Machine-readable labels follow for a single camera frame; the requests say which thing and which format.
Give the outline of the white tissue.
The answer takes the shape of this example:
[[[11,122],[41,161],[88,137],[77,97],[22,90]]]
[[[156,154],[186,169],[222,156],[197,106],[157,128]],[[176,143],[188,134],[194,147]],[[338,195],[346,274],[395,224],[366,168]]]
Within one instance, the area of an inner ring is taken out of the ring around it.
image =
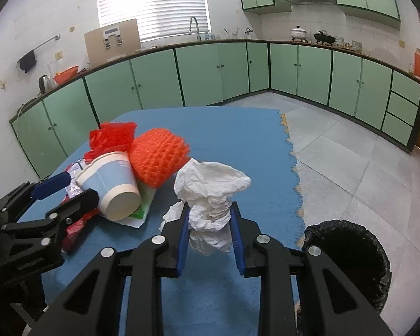
[[[251,179],[242,171],[218,162],[199,162],[191,158],[176,175],[174,192],[178,202],[162,216],[166,223],[179,219],[185,203],[190,207],[189,243],[204,256],[218,250],[230,251],[231,197],[246,190]]]

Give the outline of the steel electric kettle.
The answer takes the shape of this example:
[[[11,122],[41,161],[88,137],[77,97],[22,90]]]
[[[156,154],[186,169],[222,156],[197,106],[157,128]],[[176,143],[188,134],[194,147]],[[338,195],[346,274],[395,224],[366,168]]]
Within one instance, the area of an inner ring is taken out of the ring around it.
[[[45,95],[55,88],[55,83],[48,75],[42,75],[38,78],[38,87],[41,95]]]

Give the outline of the red crinkled plastic wrapper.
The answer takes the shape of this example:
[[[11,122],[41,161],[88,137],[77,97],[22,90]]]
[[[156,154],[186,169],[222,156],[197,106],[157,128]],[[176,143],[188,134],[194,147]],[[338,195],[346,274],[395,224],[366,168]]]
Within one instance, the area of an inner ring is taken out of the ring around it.
[[[137,125],[134,122],[104,122],[89,133],[90,150],[83,155],[86,164],[106,153],[126,152],[132,145]]]

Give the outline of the orange plastic basin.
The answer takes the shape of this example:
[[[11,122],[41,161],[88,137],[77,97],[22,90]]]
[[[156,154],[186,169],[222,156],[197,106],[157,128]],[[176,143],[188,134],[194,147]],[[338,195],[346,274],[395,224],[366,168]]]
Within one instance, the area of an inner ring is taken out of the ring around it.
[[[56,73],[53,77],[53,80],[57,85],[62,85],[68,80],[71,80],[72,78],[74,78],[78,74],[78,71],[79,71],[78,65],[69,67],[64,71]]]

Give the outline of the brown cardboard box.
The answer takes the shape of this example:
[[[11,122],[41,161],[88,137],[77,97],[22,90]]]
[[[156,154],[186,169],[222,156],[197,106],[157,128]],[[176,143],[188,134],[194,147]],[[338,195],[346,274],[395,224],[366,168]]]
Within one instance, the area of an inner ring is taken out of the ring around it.
[[[84,35],[91,67],[135,54],[141,49],[136,19],[125,20],[89,31]]]

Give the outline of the black cloth on rail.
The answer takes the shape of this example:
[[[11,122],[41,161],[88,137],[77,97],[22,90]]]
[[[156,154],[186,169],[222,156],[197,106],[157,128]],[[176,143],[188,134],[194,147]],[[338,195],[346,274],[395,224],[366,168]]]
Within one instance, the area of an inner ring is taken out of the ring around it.
[[[37,60],[35,57],[35,51],[33,49],[27,52],[18,61],[19,69],[26,74],[30,70],[32,70],[32,68],[34,68],[36,64],[37,64]]]

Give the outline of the white purple snack wrapper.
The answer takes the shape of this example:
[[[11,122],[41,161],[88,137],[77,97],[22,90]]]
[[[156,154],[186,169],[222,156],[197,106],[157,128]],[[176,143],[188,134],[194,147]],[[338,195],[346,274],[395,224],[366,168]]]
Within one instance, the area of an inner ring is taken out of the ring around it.
[[[80,195],[82,192],[82,189],[77,184],[76,179],[85,167],[86,163],[84,159],[80,159],[79,161],[76,161],[66,167],[65,171],[69,173],[71,178],[70,184],[65,187],[67,199],[72,199],[73,197]]]

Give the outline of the blue foam table mat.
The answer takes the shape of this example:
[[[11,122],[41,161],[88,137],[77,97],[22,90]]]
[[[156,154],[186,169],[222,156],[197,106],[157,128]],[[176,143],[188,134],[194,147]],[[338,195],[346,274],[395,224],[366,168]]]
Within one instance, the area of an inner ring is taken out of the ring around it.
[[[176,202],[189,202],[191,245],[183,274],[162,281],[166,335],[255,335],[260,280],[237,270],[228,242],[228,203],[285,246],[304,234],[296,188],[296,159],[277,111],[258,108],[198,107],[128,112],[144,133],[164,127],[190,146],[190,163],[155,194],[146,223],[138,229],[105,218],[91,220],[64,264],[42,277],[52,303],[104,247],[121,251],[158,233],[161,218]]]

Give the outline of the crushed red soda can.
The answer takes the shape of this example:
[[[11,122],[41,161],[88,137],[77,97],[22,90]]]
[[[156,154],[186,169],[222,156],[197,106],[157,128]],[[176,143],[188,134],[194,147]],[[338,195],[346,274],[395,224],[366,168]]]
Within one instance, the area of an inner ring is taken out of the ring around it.
[[[82,232],[82,229],[85,228],[85,225],[91,218],[99,213],[100,211],[98,209],[93,209],[66,228],[66,236],[64,237],[61,246],[62,251],[69,253],[74,248],[75,242]]]

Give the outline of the black wok pan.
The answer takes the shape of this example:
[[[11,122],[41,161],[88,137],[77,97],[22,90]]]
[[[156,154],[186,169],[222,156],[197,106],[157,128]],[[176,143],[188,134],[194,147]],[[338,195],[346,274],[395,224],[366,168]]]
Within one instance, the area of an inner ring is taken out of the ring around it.
[[[326,31],[319,31],[317,33],[313,34],[316,43],[318,45],[329,45],[333,46],[333,44],[336,41],[336,38],[330,34],[328,34]]]

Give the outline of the white cooking pot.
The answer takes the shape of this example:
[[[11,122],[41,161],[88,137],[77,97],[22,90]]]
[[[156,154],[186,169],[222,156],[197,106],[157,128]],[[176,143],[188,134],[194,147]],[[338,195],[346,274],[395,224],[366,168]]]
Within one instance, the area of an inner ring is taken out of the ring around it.
[[[291,36],[291,40],[293,42],[295,42],[295,41],[304,42],[304,43],[308,42],[307,32],[306,32],[306,30],[304,30],[300,26],[293,27],[290,30],[290,36]]]

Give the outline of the green white paper packet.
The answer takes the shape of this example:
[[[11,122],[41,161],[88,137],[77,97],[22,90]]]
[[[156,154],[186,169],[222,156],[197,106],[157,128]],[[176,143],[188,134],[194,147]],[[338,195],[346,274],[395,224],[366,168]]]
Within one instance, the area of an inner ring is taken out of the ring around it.
[[[130,226],[132,228],[141,228],[146,222],[148,212],[157,190],[141,181],[137,182],[137,185],[141,196],[141,204],[134,213],[119,221],[120,225]]]

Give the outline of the chrome sink faucet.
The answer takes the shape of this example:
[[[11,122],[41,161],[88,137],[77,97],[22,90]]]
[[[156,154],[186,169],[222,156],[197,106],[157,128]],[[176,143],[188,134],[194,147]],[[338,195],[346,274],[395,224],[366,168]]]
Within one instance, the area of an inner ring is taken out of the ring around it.
[[[200,42],[202,38],[200,35],[200,30],[199,30],[199,23],[196,17],[192,16],[190,17],[190,25],[189,25],[188,34],[191,36],[193,33],[195,33],[196,35],[196,40]]]

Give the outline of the blue white paper cup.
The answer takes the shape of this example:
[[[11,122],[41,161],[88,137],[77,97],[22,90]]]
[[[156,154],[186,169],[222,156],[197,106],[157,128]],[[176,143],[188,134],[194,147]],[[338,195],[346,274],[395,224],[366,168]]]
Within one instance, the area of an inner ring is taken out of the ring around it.
[[[106,153],[85,166],[76,177],[83,191],[98,193],[98,209],[110,221],[132,215],[142,202],[130,160],[125,152]]]

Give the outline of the orange foam fruit net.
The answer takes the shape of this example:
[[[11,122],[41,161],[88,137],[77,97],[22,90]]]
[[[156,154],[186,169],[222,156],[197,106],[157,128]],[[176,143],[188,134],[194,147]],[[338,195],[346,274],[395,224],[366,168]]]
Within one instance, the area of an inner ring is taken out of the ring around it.
[[[152,128],[133,140],[128,157],[135,176],[158,189],[188,163],[189,153],[182,137],[165,128]]]

